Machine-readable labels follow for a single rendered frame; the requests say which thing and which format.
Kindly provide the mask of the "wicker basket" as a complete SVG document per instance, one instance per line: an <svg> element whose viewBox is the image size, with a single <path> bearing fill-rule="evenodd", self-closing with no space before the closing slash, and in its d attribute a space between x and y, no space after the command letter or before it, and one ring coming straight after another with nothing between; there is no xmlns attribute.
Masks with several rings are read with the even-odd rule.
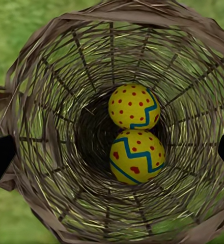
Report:
<svg viewBox="0 0 224 244"><path fill-rule="evenodd" d="M88 25L94 21L102 22L93 25L87 31L77 32L82 28L89 27ZM124 26L114 28L114 22L131 23L141 27L117 30ZM109 23L109 28L94 29L107 23ZM171 28L168 25L177 26L181 30ZM154 29L160 29L165 34L158 33ZM182 37L172 35L164 30L175 31ZM187 32L188 35L185 36L179 31ZM83 36L87 33L92 34ZM55 42L61 35L63 36ZM142 36L145 40L130 37L133 35ZM68 36L74 38L57 48L61 41ZM103 38L96 41L95 39L98 37ZM114 39L120 37L138 41L138 44L114 45ZM80 42L86 38L91 39L83 43ZM159 41L160 44L148 41L149 38ZM195 38L200 40L205 47L200 45ZM74 41L76 43L73 44L68 54L57 59L53 64L49 64L47 59L53 52L68 44L70 45ZM170 42L177 48L163 41ZM190 42L198 45L202 52ZM44 57L48 49L54 44L51 52ZM169 48L174 54L171 57L172 60L169 61L162 57L157 50L150 48L147 44ZM83 53L84 50L95 45L95 48ZM196 55L189 52L186 46L191 48ZM208 46L224 55L224 29L215 19L201 15L193 6L179 0L100 0L99 3L87 9L75 10L55 17L35 30L20 51L18 59L6 73L5 86L0 85L0 90L4 90L4 93L0 93L0 112L3 111L0 118L0 138L11 135L16 146L16 156L0 180L0 188L9 192L16 190L30 206L32 213L60 244L206 244L223 235L224 197L214 205L213 203L224 189L224 170L220 173L224 161L218 155L221 126L224 134L222 117L224 98L219 84L223 88L224 86L215 73L217 71L224 80L224 58L216 55ZM208 56L203 49L209 51L213 58ZM86 63L86 55L100 50L106 51L95 55L103 54L102 57ZM198 52L205 55L211 64L204 61ZM66 62L55 71L63 59L70 54L74 56L78 53L80 54L78 58L69 63ZM179 56L196 63L203 75L197 71L191 62L190 64L197 74L191 72L199 78L190 75L177 60ZM114 57L133 59L134 61L115 64ZM68 71L59 75L64 67L80 58L80 62L75 63ZM111 58L111 60L103 62L107 58ZM183 69L176 66L174 61L179 63ZM147 67L142 66L143 62L150 62L163 70L164 73L160 74L158 71L148 70ZM38 75L43 64L46 67ZM82 66L78 68L81 64ZM223 73L218 69L219 66L221 66ZM16 71L15 77L11 82L14 71ZM127 73L131 74L131 79L128 78ZM80 75L76 77L77 74ZM170 82L165 74L172 74L176 79L184 81L189 86L186 89L178 87ZM219 90L215 86L211 74L216 78ZM34 76L35 80L31 84ZM25 90L19 91L28 77ZM85 77L87 77L85 80L79 82ZM206 77L212 83L213 91L208 85ZM74 79L74 83L71 84ZM146 86L143 83L144 80L150 81L154 86ZM172 90L173 88L179 90L180 93L170 99L165 90L159 86L162 82L167 83ZM202 82L214 94L216 107ZM122 184L116 180L111 172L110 175L104 171L106 167L110 168L110 164L107 163L110 160L105 147L112 146L113 139L124 129L117 127L110 115L101 121L101 118L109 113L108 103L105 106L103 103L109 102L112 93L118 87L129 83L146 87L158 100L161 116L158 124L151 131L159 138L159 129L161 130L161 143L164 146L165 153L167 152L167 155L165 154L167 159L161 172L153 179L136 185ZM198 83L202 86L204 94ZM32 85L32 93L28 96ZM87 87L89 88L86 89ZM157 88L163 93L163 100L158 96ZM187 103L188 115L184 98L184 93L187 93L191 88L196 102L190 95L189 97L197 109L197 112L194 111L190 102L193 116L191 116ZM54 93L53 90L55 90ZM222 104L219 103L217 92L221 96ZM179 100L181 95L183 95L185 105ZM197 96L202 101L204 112L201 112L201 104ZM19 109L16 116L17 97L19 97ZM202 98L205 99L206 106ZM179 100L185 113L185 119L180 121L177 117L175 100ZM87 120L83 121L89 109L97 104L100 105L101 109L90 112ZM65 108L68 110L63 113ZM77 110L78 114L75 114ZM218 138L216 134L217 113L220 118ZM35 138L32 137L32 125L34 125L34 118L37 115L40 118L40 123L41 116L43 118L40 139L36 135ZM207 128L204 123L204 115L207 119ZM209 116L211 118L210 126L208 123ZM94 119L92 125L91 118ZM19 119L21 120L20 130L18 129ZM63 123L59 127L60 121ZM186 131L183 130L181 144L181 125L184 123ZM98 145L96 146L97 149L94 150L95 154L87 151L82 135L83 127L87 128L86 142L90 148L90 125L91 136L93 137L95 133L97 137L95 141ZM64 137L61 138L63 127L65 127L65 132ZM211 143L212 127L214 139ZM173 133L172 129L174 129ZM175 139L172 135L175 136ZM24 141L27 141L28 154L25 151ZM33 142L36 143L36 147ZM37 142L41 147L42 156L38 152ZM66 151L63 145L65 145ZM20 150L21 146L23 156ZM176 158L179 147L182 148ZM47 161L46 153L50 154L52 166ZM25 160L25 156L31 165L31 169ZM35 160L39 165L40 172L36 168ZM97 166L93 164L95 160L98 163ZM40 161L43 163L44 171L42 171ZM190 180L193 176L195 177L194 181L176 192L177 186ZM45 178L53 182L60 193ZM168 181L169 185L165 187ZM204 186L196 193L202 183ZM211 185L212 188L208 195L188 209L189 203ZM197 204L199 205L203 199L204 202L195 215L196 209L193 212L190 210ZM89 211L87 206L76 202L77 200L87 202L94 211L100 212L103 216ZM154 202L145 204L152 200ZM55 210L50 203L57 209ZM161 206L159 209L151 211L154 207L159 206ZM212 215L202 222L213 206ZM115 213L110 211L110 208L127 213ZM59 218L55 212L60 215ZM181 212L183 214L171 218L174 214ZM132 215L129 216L129 214ZM147 220L148 216L154 214L155 217ZM69 215L86 229L76 227L68 222L65 218L66 215ZM151 227L158 223L188 216L196 222L157 235L152 232ZM130 220L138 222L125 222ZM92 231L87 225L100 231ZM181 231L192 225L197 226ZM122 230L129 228L147 229L148 235L137 236L133 233L122 232ZM122 235L111 236L111 233ZM137 236L137 238L119 238L123 235ZM118 240L108 241L109 238Z"/></svg>

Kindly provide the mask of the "easter egg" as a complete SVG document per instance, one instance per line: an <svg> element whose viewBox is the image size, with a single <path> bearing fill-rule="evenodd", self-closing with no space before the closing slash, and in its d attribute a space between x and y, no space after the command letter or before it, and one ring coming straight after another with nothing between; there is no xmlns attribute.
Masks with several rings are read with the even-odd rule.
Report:
<svg viewBox="0 0 224 244"><path fill-rule="evenodd" d="M160 120L160 104L146 87L129 83L118 87L111 95L108 110L112 121L121 129L149 131Z"/></svg>
<svg viewBox="0 0 224 244"><path fill-rule="evenodd" d="M159 139L151 130L121 130L112 146L106 146L110 160L106 173L111 172L125 185L142 184L153 179L167 159L167 152Z"/></svg>

